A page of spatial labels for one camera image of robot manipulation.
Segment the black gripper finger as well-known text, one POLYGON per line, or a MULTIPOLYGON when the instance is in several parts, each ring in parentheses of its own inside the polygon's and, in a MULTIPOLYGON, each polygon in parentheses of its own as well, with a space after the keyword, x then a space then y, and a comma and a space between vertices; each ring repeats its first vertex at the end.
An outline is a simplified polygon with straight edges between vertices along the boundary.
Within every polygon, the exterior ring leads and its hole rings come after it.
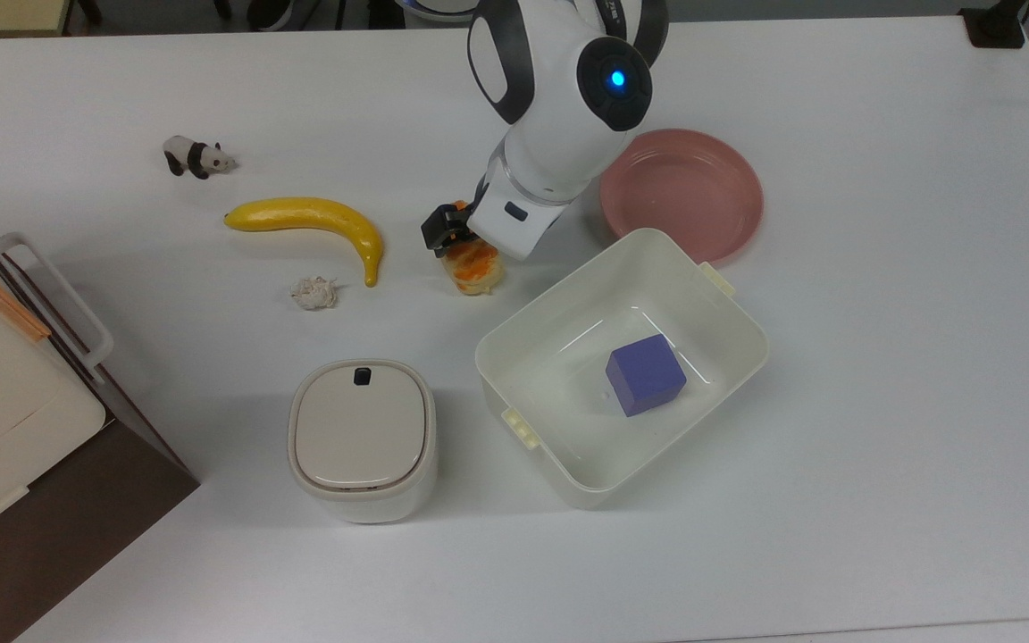
POLYGON ((421 225, 426 248, 441 259, 450 248, 478 239, 468 225, 474 204, 452 203, 438 206, 421 225))

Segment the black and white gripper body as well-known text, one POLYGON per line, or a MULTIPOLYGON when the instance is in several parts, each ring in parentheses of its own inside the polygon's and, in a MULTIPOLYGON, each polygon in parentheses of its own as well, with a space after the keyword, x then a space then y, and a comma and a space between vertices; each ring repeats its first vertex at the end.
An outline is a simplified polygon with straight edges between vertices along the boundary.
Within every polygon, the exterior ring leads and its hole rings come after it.
POLYGON ((510 178, 503 159, 490 159, 480 194, 468 216, 468 229, 510 259, 522 261, 569 206, 526 194, 510 178))

